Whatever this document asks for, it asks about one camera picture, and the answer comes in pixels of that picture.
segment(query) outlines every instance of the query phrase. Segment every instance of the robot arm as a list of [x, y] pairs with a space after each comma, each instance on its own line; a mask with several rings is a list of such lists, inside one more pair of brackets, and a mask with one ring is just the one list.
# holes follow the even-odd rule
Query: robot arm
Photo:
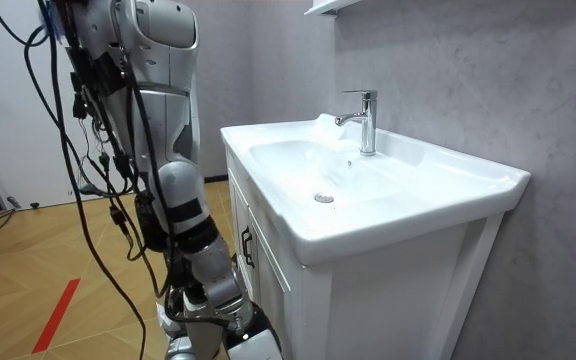
[[189, 334], [168, 358], [212, 358], [223, 327], [231, 359], [280, 359], [205, 201], [194, 13], [179, 0], [63, 0], [53, 10], [89, 112], [112, 127], [115, 155], [125, 153], [146, 184], [136, 198], [144, 241], [166, 257], [167, 314]]

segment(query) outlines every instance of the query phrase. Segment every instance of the cabinet handle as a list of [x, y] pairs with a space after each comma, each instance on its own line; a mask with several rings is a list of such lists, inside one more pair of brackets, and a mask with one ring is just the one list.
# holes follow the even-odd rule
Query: cabinet handle
[[252, 240], [252, 234], [250, 233], [250, 227], [246, 226], [246, 230], [241, 232], [241, 247], [244, 249], [244, 258], [246, 258], [246, 264], [255, 268], [255, 263], [252, 260], [252, 255], [248, 251], [248, 243]]

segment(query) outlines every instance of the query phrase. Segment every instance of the white sink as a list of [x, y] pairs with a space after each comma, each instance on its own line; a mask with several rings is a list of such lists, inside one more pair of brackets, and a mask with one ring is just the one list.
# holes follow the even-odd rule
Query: white sink
[[[530, 173], [377, 131], [359, 154], [361, 126], [316, 120], [222, 129], [224, 142], [292, 232], [304, 265], [367, 252], [514, 208]], [[322, 203], [323, 193], [334, 201]]]

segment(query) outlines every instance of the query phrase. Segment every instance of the parquet floor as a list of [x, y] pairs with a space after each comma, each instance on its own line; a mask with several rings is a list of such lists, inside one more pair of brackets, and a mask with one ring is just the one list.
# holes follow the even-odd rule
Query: parquet floor
[[[234, 252], [228, 183], [207, 184], [206, 197]], [[133, 198], [123, 201], [136, 221]], [[167, 341], [155, 318], [155, 298], [143, 262], [126, 260], [128, 244], [109, 217], [107, 200], [88, 201], [85, 209], [102, 259], [146, 320], [144, 359], [163, 360]], [[163, 260], [156, 253], [148, 255], [161, 284]], [[32, 354], [73, 279], [81, 280], [48, 349]], [[86, 247], [75, 205], [14, 214], [0, 231], [0, 360], [136, 360], [140, 341], [135, 317]]]

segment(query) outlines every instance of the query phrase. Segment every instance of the red tape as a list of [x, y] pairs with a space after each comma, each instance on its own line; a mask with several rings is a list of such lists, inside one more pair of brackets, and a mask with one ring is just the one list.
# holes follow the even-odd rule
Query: red tape
[[64, 293], [61, 294], [61, 298], [59, 299], [57, 306], [55, 306], [55, 310], [52, 311], [52, 315], [50, 315], [50, 319], [48, 319], [44, 331], [39, 336], [39, 340], [37, 340], [37, 344], [35, 344], [35, 348], [32, 349], [31, 354], [36, 354], [48, 349], [50, 341], [52, 341], [53, 336], [55, 336], [57, 327], [59, 326], [59, 323], [61, 323], [61, 319], [63, 319], [66, 309], [68, 309], [68, 304], [70, 304], [70, 300], [72, 300], [72, 297], [75, 295], [75, 290], [77, 290], [80, 280], [81, 279], [70, 280], [68, 285], [66, 285]]

